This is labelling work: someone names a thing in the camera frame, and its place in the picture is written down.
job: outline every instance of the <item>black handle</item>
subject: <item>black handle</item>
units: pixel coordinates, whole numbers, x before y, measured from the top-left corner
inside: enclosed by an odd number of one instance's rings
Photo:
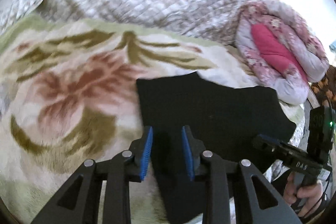
[[[301,173],[295,173],[294,184],[296,185],[297,190],[299,190],[301,187],[314,185],[316,184],[316,182],[317,177],[308,176]],[[302,207],[305,205],[306,201],[306,198],[298,198],[296,202],[291,206],[294,212],[299,213]]]

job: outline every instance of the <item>black electronic device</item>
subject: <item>black electronic device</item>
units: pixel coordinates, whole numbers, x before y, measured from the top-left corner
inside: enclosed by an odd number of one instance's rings
[[[313,185],[317,180],[329,179],[332,168],[329,154],[333,147],[335,111],[329,106],[320,106],[310,111],[307,152],[287,143],[258,135],[253,145],[266,153],[273,154],[283,161],[283,165],[295,172],[294,183],[297,188]],[[298,199],[292,205],[298,213],[306,200]]]

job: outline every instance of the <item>pink flower pattern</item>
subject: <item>pink flower pattern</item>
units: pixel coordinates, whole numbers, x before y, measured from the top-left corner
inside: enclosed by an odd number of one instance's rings
[[[273,3],[279,3],[278,0],[268,0]],[[283,12],[286,15],[293,15],[293,18],[287,20],[287,24],[283,19],[275,16],[268,10],[268,7],[264,0],[249,1],[245,3],[239,11],[240,18],[244,18],[250,24],[263,24],[273,33],[273,35],[287,47],[294,55],[300,55],[302,51],[309,51],[316,55],[325,67],[325,70],[329,67],[329,62],[326,57],[326,53],[320,40],[311,34],[307,27],[306,21],[289,6],[284,7]],[[280,75],[278,71],[270,67],[265,60],[260,56],[260,52],[257,49],[249,48],[247,46],[237,44],[242,55],[246,59],[249,67],[259,78],[259,80],[265,86],[272,87],[276,79],[283,77],[290,81],[296,81],[297,85],[302,87],[307,84],[302,80],[298,69],[293,66],[285,71],[284,75]]]
[[[135,81],[146,74],[126,63],[122,51],[102,52],[62,72],[45,70],[30,86],[27,101],[42,104],[40,134],[61,137],[76,124],[85,107],[112,115],[137,105]]]

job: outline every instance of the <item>pink fabric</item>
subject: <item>pink fabric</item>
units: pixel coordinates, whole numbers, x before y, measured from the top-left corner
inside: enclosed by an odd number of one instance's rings
[[[296,60],[292,52],[282,45],[273,33],[263,24],[254,24],[251,34],[260,56],[281,75],[285,75],[290,64],[294,65],[302,79],[308,82],[307,74]]]
[[[273,7],[272,11],[268,9],[268,6]],[[295,43],[294,34],[288,34],[287,30],[283,29],[284,26],[288,25],[293,29],[295,35],[302,40],[306,50],[309,50],[321,60],[323,66],[326,67],[325,71],[329,68],[322,43],[310,33],[306,21],[290,6],[281,3],[279,0],[248,1],[240,8],[239,13],[240,19],[245,18],[251,24],[262,23],[267,25],[278,39],[282,37],[283,40],[286,40],[290,50],[293,51],[291,46]]]

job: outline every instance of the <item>floral blanket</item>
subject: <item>floral blanket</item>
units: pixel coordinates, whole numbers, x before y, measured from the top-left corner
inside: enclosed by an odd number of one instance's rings
[[[108,160],[141,136],[137,78],[197,70],[234,88],[257,82],[231,46],[97,20],[31,14],[0,37],[0,51],[0,196],[22,223],[85,159]],[[303,109],[280,104],[298,145]],[[130,202],[132,223],[167,222],[151,168],[131,183]]]
[[[306,101],[308,82],[320,81],[329,68],[320,40],[299,13],[280,0],[242,5],[235,45],[260,83],[293,105]]]

